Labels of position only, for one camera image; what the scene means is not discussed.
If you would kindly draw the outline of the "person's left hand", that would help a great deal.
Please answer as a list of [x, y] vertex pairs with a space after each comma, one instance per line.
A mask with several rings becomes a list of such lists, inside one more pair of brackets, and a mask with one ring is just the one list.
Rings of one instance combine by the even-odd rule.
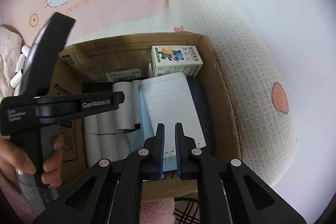
[[[64, 140], [61, 134], [54, 138], [53, 153], [43, 163], [42, 183], [57, 188], [61, 185]], [[1, 136], [1, 172], [15, 187], [18, 187], [17, 174], [34, 174], [36, 168], [21, 148], [11, 143], [8, 136]]]

